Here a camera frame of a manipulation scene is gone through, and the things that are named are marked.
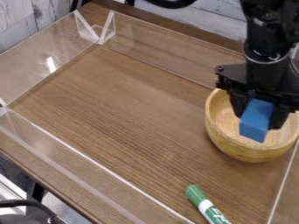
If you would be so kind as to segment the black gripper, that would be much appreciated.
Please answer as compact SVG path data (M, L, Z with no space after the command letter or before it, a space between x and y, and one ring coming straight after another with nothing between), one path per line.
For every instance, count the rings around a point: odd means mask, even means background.
M290 113L299 111L299 73L289 58L274 63L220 65L216 87L225 90L236 117L241 117L248 99L256 97L274 104L269 129L280 130Z

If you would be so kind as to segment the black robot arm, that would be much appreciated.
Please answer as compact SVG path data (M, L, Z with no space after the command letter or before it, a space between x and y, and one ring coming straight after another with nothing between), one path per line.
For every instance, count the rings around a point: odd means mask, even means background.
M274 105L270 130L299 111L299 70L290 50L299 44L299 0L238 0L246 20L245 62L214 68L216 87L226 91L234 116L253 98Z

